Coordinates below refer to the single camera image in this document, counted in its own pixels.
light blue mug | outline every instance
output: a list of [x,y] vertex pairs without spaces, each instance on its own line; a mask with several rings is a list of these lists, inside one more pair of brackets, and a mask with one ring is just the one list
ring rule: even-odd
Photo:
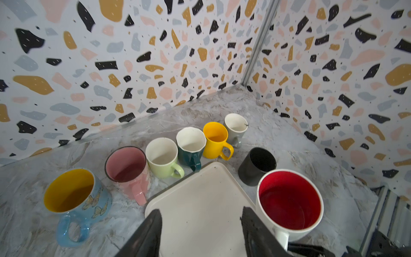
[[[76,168],[58,176],[44,194],[44,205],[60,214],[57,242],[62,247],[76,247],[86,241],[90,226],[107,216],[113,199],[107,188],[88,169]],[[69,237],[71,222],[80,226],[77,241]]]

mug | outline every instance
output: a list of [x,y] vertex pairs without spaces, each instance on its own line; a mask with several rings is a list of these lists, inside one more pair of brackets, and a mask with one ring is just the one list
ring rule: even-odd
[[239,114],[230,113],[224,118],[224,126],[229,132],[227,143],[234,148],[240,148],[241,139],[248,128],[247,121]]
[[195,127],[185,127],[177,133],[178,161],[193,171],[201,169],[200,158],[203,155],[207,139],[204,133]]
[[249,151],[238,168],[238,176],[244,184],[256,186],[264,174],[276,167],[277,162],[269,151],[255,147]]
[[154,176],[158,178],[184,177],[184,170],[177,164],[178,149],[173,140],[166,137],[156,138],[148,143],[145,154]]
[[150,172],[143,150],[135,146],[125,146],[115,150],[106,160],[106,176],[126,197],[136,200],[142,206],[146,204],[150,188]]
[[[57,242],[62,247],[76,247],[84,243],[90,226],[107,216],[111,208],[110,192],[88,169],[75,168],[58,176],[46,189],[44,205],[60,214]],[[69,237],[71,222],[80,226],[77,241]]]
[[289,169],[265,174],[257,186],[256,214],[287,250],[321,221],[324,203],[317,187],[304,175]]
[[[209,122],[203,128],[207,143],[205,144],[203,156],[207,159],[215,159],[219,156],[228,161],[234,153],[232,145],[227,143],[229,133],[227,129],[218,122]],[[227,157],[223,153],[223,148],[227,147],[230,150],[230,156]]]

terrazzo wallpaper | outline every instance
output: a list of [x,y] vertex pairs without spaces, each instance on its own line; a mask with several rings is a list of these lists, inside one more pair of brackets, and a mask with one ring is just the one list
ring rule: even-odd
[[411,199],[411,2],[282,0],[253,91],[370,187]]
[[267,4],[0,0],[0,165],[235,85]]

white mug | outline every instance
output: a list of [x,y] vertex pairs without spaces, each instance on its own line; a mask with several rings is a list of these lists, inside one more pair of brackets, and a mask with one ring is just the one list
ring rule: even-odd
[[317,187],[304,175],[289,169],[265,174],[257,186],[256,214],[287,250],[321,221],[324,203]]

black paint chip pattern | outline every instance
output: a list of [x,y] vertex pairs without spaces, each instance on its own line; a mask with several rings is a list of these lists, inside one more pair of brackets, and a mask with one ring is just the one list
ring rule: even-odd
[[263,49],[263,50],[261,50],[261,52],[262,52],[263,54],[270,55],[271,50],[269,50],[269,49]]
[[225,87],[226,87],[226,85],[227,85],[227,83],[226,83],[226,82],[224,82],[223,84],[221,84],[221,85],[219,85],[219,86],[218,86],[218,89],[223,89],[223,88],[225,88]]
[[35,126],[32,126],[28,123],[25,123],[24,121],[19,121],[17,123],[17,126],[18,126],[18,132],[19,133],[33,134],[37,130],[37,128]]
[[333,5],[329,11],[330,14],[328,16],[328,21],[332,21],[337,16],[338,11],[339,11],[338,5]]
[[148,108],[147,109],[147,111],[146,111],[146,113],[155,113],[155,112],[157,112],[157,110],[158,110],[158,108]]
[[308,18],[307,18],[307,16],[304,16],[297,25],[296,35],[298,35],[302,31],[302,29],[307,24],[307,22],[308,22]]
[[249,39],[247,39],[247,41],[246,42],[244,42],[244,45],[247,45],[247,44],[249,44],[249,43],[251,43],[251,40],[252,40],[253,38],[251,37],[251,38],[249,38]]
[[370,115],[368,115],[368,117],[370,117],[371,119],[375,120],[376,122],[378,122],[380,124],[391,120],[388,117],[384,117],[384,116],[381,116],[381,115],[378,115],[378,114],[370,114]]
[[131,94],[131,90],[133,90],[133,88],[127,88],[126,93],[124,93],[123,99],[132,99],[133,98],[133,95]]
[[88,129],[79,130],[79,131],[77,131],[77,132],[73,135],[73,137],[76,139],[76,141],[78,141],[78,140],[80,140],[80,139],[84,136],[84,134],[85,134],[87,131],[88,131]]
[[315,39],[315,43],[314,43],[314,44],[315,44],[316,46],[318,46],[318,45],[327,43],[329,39],[330,39],[330,35],[325,35],[324,37],[320,37],[320,38]]
[[193,6],[192,11],[193,15],[195,16],[203,7],[203,0],[198,0],[195,6]]
[[166,3],[167,6],[167,14],[171,14],[173,11],[173,0],[164,0],[164,3]]
[[393,178],[399,171],[396,169],[383,170],[383,176],[386,178]]
[[93,111],[100,111],[100,110],[107,110],[107,107],[105,106],[91,106],[90,109]]
[[6,88],[8,88],[9,86],[6,85],[6,82],[4,82],[4,80],[0,79],[0,92],[4,92],[6,91]]
[[377,38],[376,35],[370,34],[368,32],[363,31],[361,28],[358,28],[355,32],[356,38],[361,42],[365,43],[368,40],[375,40]]
[[353,17],[350,16],[350,18],[347,20],[347,22],[344,23],[344,28],[348,27],[350,25],[353,25],[354,23],[357,23],[357,22],[359,22],[363,19],[366,19],[368,17],[371,17],[371,14],[364,14],[364,15],[358,17],[358,18],[353,18]]
[[311,141],[315,142],[317,140],[317,137],[310,132],[306,131],[304,132],[304,135]]
[[335,155],[334,155],[334,153],[332,152],[331,149],[329,149],[329,148],[324,148],[324,151],[326,152],[326,154],[327,154],[328,156],[330,156],[330,157],[332,157],[332,158],[335,158]]
[[107,61],[107,62],[96,62],[95,63],[97,69],[118,69],[116,61]]
[[65,145],[67,145],[69,142],[70,142],[70,140],[61,139],[61,140],[58,141],[58,143],[60,144],[59,147],[60,147],[60,146],[65,146]]
[[134,25],[134,21],[133,21],[133,19],[131,19],[131,16],[129,14],[128,17],[127,17],[126,22],[124,23],[124,26],[130,27],[130,26],[133,26],[133,25]]
[[163,41],[167,37],[167,31],[163,30],[163,33],[161,34],[160,41]]
[[25,53],[28,53],[32,48],[40,48],[44,45],[44,39],[34,35],[28,30],[17,28],[16,34],[18,41],[20,42],[20,46]]
[[407,53],[411,53],[411,43],[405,41],[404,39],[401,39],[398,45],[396,45],[394,48]]
[[407,89],[407,87],[405,88],[397,88],[394,89],[393,91],[396,92],[397,94],[403,95],[405,93],[405,90]]
[[184,87],[184,88],[186,88],[186,87],[188,86],[188,80],[187,80],[187,78],[184,78],[181,86]]
[[376,64],[372,66],[368,71],[367,74],[364,76],[364,79],[374,78],[375,74],[377,74],[378,69],[380,68],[380,64]]
[[397,10],[397,11],[393,12],[392,15],[391,15],[391,19],[399,19],[399,18],[401,18],[403,12],[404,12],[404,9],[402,9],[402,10]]
[[77,13],[79,14],[87,30],[91,32],[91,29],[96,23],[94,22],[93,18],[91,17],[87,9],[84,7],[84,5],[80,2],[77,3]]
[[275,91],[275,96],[281,96],[281,92],[282,92],[282,89],[279,88],[277,91]]
[[323,69],[335,70],[335,69],[337,69],[336,64],[337,64],[337,62],[334,59],[332,59],[326,65],[324,65]]
[[197,25],[197,27],[196,27],[196,33],[197,33],[197,35],[198,34],[200,34],[201,33],[201,26],[200,25]]
[[326,124],[326,126],[327,126],[327,128],[328,128],[329,130],[333,130],[335,127],[340,127],[340,125],[338,124],[338,122]]
[[198,92],[198,93],[197,93],[197,98],[196,98],[196,99],[198,99],[198,98],[200,97],[200,95],[201,95],[202,93],[204,93],[204,91],[205,91],[205,90],[203,89],[203,90],[201,90],[200,92]]
[[130,122],[134,118],[135,118],[134,113],[131,112],[129,114],[124,115],[123,117],[118,118],[118,121],[120,121],[120,122]]
[[211,34],[211,32],[217,31],[217,30],[218,30],[217,21],[213,20],[212,23],[211,23],[211,28],[210,28],[210,33],[209,34]]
[[148,52],[145,53],[145,54],[140,55],[140,56],[137,58],[137,62],[138,62],[138,63],[144,62],[144,61],[150,61],[150,60],[151,60],[151,52],[150,52],[150,51],[148,51]]
[[365,143],[363,143],[362,145],[360,145],[360,147],[369,150],[369,146]]
[[82,88],[87,88],[89,85],[88,85],[87,82],[83,82],[80,86],[81,86]]
[[355,102],[353,102],[351,99],[349,99],[347,96],[340,94],[338,100],[341,102],[345,103],[345,105],[350,108],[351,105],[353,105]]
[[311,120],[311,114],[307,110],[305,110],[304,114],[308,117],[309,120]]
[[239,20],[240,15],[241,15],[241,5],[240,5],[240,6],[238,7],[238,9],[237,9],[237,14],[236,14],[236,23],[237,23],[237,21]]
[[57,66],[61,63],[61,59],[47,58],[46,63],[53,65],[53,66]]

